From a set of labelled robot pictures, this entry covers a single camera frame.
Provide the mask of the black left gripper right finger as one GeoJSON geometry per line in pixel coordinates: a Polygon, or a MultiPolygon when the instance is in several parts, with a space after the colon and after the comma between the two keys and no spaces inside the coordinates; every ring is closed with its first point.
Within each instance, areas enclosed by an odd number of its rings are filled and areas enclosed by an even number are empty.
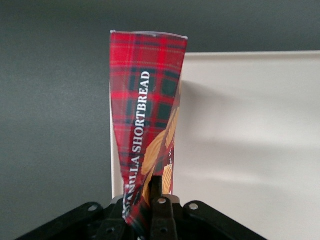
{"type": "Polygon", "coordinates": [[[178,232],[174,219],[173,204],[178,197],[163,194],[162,176],[153,176],[149,183],[151,200],[150,240],[177,240],[178,232]]]}

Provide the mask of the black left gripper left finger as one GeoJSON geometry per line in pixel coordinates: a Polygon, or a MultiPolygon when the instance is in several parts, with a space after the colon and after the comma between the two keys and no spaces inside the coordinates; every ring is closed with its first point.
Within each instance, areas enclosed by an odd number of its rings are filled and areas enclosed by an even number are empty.
{"type": "Polygon", "coordinates": [[[129,240],[130,228],[123,219],[123,199],[116,198],[106,209],[105,219],[99,227],[97,240],[129,240]]]}

